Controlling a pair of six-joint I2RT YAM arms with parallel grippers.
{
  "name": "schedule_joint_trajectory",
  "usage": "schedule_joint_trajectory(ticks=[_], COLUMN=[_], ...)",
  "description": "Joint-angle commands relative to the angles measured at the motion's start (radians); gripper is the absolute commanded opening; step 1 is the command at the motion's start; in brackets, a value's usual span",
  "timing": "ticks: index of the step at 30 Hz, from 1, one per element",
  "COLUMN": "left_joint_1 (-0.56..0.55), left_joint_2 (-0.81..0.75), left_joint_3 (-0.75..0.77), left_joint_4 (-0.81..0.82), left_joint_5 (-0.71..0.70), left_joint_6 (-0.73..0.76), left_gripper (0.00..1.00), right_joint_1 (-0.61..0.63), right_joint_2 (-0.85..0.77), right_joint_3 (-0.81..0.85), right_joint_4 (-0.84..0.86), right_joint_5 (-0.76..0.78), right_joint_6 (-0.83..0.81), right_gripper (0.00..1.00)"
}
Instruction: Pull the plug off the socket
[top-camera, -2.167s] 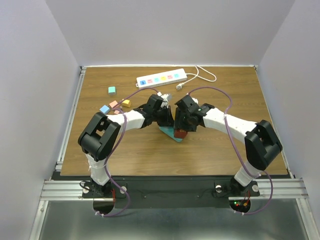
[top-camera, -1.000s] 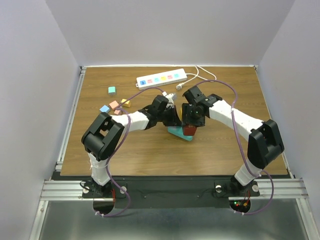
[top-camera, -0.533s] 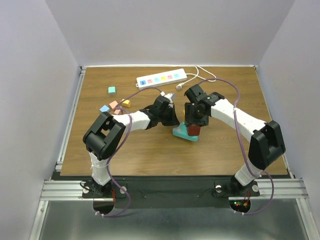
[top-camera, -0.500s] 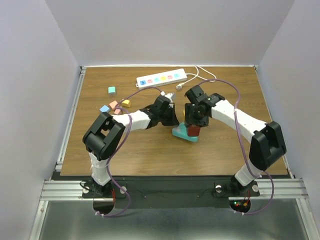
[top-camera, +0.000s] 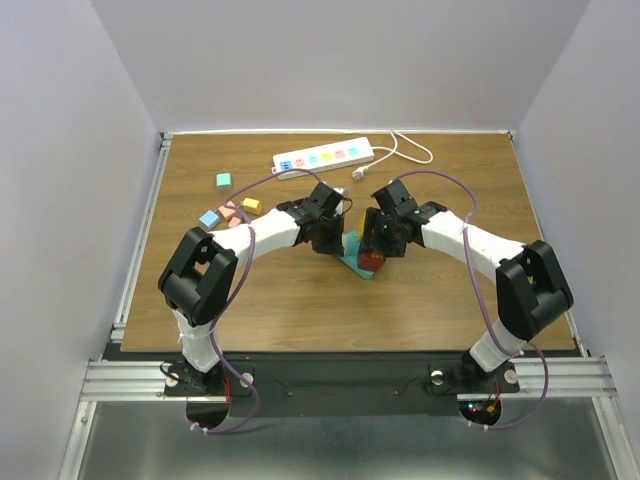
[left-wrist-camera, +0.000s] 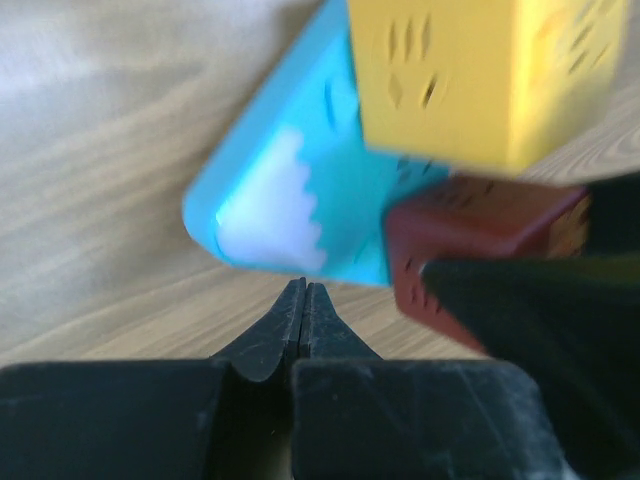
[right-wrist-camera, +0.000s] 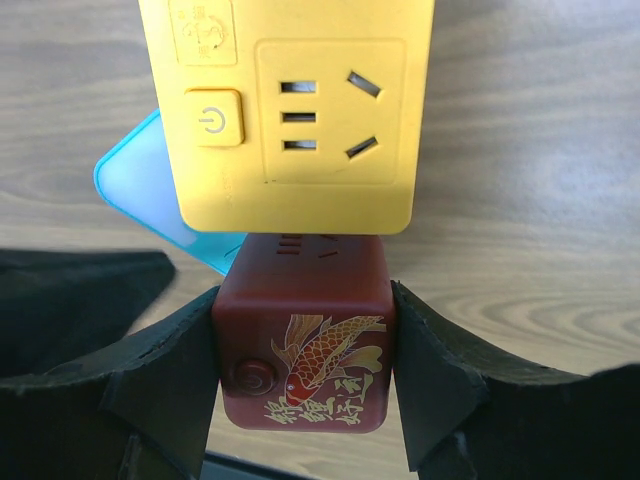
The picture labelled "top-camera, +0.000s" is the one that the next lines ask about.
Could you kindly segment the teal triangular block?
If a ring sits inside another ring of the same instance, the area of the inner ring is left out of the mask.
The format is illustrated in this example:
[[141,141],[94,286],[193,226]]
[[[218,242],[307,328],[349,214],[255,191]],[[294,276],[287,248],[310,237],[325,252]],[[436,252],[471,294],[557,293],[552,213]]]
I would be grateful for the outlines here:
[[344,253],[340,260],[365,280],[373,278],[374,274],[386,263],[387,256],[376,251],[360,252],[360,239],[356,230],[345,233],[342,237]]

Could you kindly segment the brown patterned cube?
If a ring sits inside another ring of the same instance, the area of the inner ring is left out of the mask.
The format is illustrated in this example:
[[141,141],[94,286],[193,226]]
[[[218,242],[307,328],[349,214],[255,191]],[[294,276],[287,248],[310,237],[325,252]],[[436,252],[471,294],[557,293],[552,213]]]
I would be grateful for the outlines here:
[[357,266],[370,272],[377,272],[385,262],[386,256],[376,250],[361,251],[357,258]]

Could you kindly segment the white power strip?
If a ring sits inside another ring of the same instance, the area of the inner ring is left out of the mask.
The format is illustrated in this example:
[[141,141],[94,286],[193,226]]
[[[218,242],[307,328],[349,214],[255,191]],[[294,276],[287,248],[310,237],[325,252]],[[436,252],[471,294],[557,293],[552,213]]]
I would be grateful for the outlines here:
[[289,151],[273,156],[272,172],[284,180],[300,176],[301,169],[315,173],[352,165],[370,163],[374,151],[367,137],[359,137],[336,143]]

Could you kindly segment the yellow charger plug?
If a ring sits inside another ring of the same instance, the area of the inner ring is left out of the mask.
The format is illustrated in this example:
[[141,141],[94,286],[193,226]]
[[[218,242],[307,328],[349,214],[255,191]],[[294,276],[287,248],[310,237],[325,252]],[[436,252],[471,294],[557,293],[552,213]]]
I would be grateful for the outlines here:
[[259,216],[263,210],[263,205],[259,200],[249,197],[242,200],[241,206],[245,212],[256,216]]

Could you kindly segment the pink charger plug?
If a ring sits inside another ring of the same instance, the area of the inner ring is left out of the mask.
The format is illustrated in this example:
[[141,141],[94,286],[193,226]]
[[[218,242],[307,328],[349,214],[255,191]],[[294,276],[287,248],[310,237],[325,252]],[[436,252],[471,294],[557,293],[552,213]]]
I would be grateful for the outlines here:
[[229,221],[228,221],[228,227],[229,228],[234,228],[237,227],[239,225],[243,224],[243,220],[239,217],[232,217]]

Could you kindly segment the salmon charger plug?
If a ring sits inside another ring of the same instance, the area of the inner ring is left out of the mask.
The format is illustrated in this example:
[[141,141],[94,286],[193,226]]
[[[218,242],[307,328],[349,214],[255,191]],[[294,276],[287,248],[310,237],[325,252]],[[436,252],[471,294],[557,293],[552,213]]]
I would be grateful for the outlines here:
[[224,205],[221,205],[218,208],[218,212],[227,221],[229,221],[231,218],[233,218],[236,215],[236,210],[234,208],[227,207]]

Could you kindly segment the teal charger plug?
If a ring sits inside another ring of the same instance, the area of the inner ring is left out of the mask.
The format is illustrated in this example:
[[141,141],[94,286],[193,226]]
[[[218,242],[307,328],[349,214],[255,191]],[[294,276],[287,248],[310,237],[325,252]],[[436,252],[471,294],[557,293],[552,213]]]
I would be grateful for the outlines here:
[[216,189],[219,191],[230,191],[233,188],[232,175],[229,172],[221,172],[216,175]]

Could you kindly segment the blue charger plug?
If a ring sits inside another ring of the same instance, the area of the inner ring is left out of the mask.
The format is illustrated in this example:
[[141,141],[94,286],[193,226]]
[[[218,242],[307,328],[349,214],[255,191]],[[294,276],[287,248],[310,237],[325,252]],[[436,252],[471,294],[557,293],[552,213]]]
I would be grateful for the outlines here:
[[221,221],[217,212],[208,210],[199,218],[199,223],[207,230],[213,230]]

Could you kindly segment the yellow cube socket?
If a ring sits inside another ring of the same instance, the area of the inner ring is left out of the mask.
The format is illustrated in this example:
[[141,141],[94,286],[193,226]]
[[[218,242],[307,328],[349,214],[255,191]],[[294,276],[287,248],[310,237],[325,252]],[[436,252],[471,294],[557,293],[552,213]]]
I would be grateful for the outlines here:
[[356,229],[358,241],[361,241],[364,235],[365,223],[366,223],[366,214],[363,214],[358,221],[358,225]]

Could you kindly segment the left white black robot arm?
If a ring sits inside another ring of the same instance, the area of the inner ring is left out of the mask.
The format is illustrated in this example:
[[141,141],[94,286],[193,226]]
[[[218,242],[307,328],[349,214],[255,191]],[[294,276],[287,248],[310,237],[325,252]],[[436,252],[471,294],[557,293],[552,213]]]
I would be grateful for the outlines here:
[[252,262],[302,243],[318,254],[341,256],[348,201],[345,189],[319,182],[308,196],[280,203],[249,223],[188,230],[158,281],[182,344],[183,372],[169,376],[199,393],[215,392],[225,376],[213,346],[216,324],[246,282]]

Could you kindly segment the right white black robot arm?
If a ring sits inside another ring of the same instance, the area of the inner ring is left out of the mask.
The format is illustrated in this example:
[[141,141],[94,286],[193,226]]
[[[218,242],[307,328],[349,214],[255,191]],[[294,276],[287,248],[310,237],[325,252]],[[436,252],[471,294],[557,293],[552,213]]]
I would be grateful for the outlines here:
[[433,201],[418,204],[395,179],[372,194],[360,254],[400,258],[414,243],[467,266],[486,332],[463,355],[460,378],[482,390],[496,370],[574,305],[559,260],[545,241],[524,244],[489,233]]

